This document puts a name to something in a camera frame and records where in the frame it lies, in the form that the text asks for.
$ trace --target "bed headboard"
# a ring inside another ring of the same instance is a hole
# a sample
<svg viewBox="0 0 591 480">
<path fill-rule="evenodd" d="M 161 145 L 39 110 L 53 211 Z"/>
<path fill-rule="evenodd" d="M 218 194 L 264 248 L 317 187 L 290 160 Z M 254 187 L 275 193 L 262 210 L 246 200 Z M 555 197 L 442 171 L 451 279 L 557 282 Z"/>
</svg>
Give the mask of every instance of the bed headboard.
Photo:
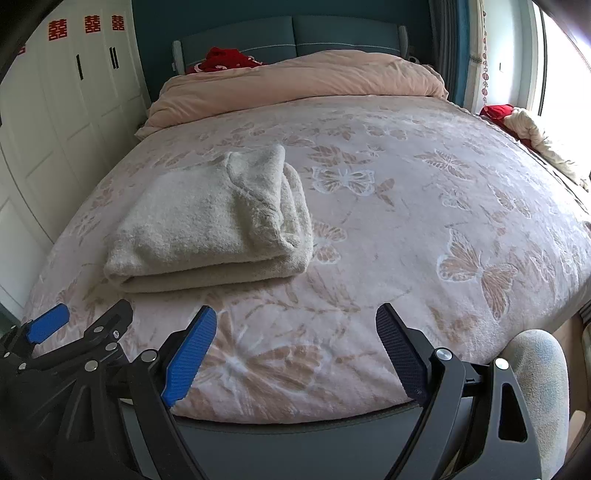
<svg viewBox="0 0 591 480">
<path fill-rule="evenodd" d="M 211 47 L 237 48 L 264 63 L 322 50 L 355 49 L 408 57 L 403 25 L 365 18 L 297 15 L 250 20 L 212 28 L 173 42 L 177 74 L 203 61 Z"/>
</svg>

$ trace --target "red cloth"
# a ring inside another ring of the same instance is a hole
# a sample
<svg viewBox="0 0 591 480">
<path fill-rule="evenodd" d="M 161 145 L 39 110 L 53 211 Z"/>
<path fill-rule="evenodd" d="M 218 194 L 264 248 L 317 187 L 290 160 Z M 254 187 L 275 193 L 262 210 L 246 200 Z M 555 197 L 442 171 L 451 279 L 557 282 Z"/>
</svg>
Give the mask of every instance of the red cloth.
<svg viewBox="0 0 591 480">
<path fill-rule="evenodd" d="M 247 57 L 236 48 L 213 47 L 203 63 L 195 65 L 195 72 L 219 72 L 220 70 L 253 68 L 263 65 L 254 57 Z"/>
<path fill-rule="evenodd" d="M 531 140 L 528 140 L 526 138 L 519 138 L 513 130 L 510 130 L 509 128 L 507 128 L 505 126 L 505 124 L 503 123 L 503 119 L 506 116 L 509 116 L 513 112 L 513 109 L 514 109 L 513 105 L 509 105 L 508 103 L 506 105 L 486 105 L 480 111 L 480 115 L 487 117 L 492 123 L 494 123 L 500 129 L 507 132 L 510 136 L 512 136 L 516 140 L 519 140 L 527 148 L 533 150 L 533 148 L 531 146 Z"/>
</svg>

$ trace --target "folded white towel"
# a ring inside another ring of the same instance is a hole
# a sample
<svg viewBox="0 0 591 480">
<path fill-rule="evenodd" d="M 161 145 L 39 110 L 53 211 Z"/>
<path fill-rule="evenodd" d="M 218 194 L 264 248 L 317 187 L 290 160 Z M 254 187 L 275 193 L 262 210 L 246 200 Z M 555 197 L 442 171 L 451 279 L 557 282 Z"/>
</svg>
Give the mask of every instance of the folded white towel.
<svg viewBox="0 0 591 480">
<path fill-rule="evenodd" d="M 275 145 L 157 178 L 118 226 L 105 275 L 128 292 L 290 277 L 312 248 L 300 177 Z"/>
</svg>

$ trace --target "white wardrobe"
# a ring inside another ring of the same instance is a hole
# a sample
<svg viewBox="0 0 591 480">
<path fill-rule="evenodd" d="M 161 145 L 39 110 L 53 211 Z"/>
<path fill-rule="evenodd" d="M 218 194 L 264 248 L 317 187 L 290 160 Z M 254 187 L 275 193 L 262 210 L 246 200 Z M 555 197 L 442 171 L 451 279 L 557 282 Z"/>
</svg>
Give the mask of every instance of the white wardrobe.
<svg viewBox="0 0 591 480">
<path fill-rule="evenodd" d="M 17 317 L 149 105 L 131 0 L 64 0 L 12 64 L 0 84 L 0 303 Z"/>
</svg>

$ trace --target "black door handle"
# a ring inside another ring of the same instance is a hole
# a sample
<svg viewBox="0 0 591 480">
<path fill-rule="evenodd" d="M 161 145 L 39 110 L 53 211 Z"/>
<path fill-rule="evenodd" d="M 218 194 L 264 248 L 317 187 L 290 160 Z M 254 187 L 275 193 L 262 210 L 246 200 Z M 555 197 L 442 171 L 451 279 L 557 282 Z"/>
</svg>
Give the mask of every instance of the black door handle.
<svg viewBox="0 0 591 480">
<path fill-rule="evenodd" d="M 113 70 L 115 70 L 116 67 L 115 67 L 115 58 L 113 56 L 113 47 L 109 47 L 109 53 L 111 54 L 111 65 L 113 65 Z"/>
<path fill-rule="evenodd" d="M 113 47 L 113 55 L 115 56 L 115 66 L 119 68 L 119 60 L 117 60 L 117 49 Z"/>
<path fill-rule="evenodd" d="M 76 55 L 76 63 L 78 64 L 78 75 L 80 75 L 80 80 L 84 80 L 82 65 L 80 65 L 80 55 Z"/>
</svg>

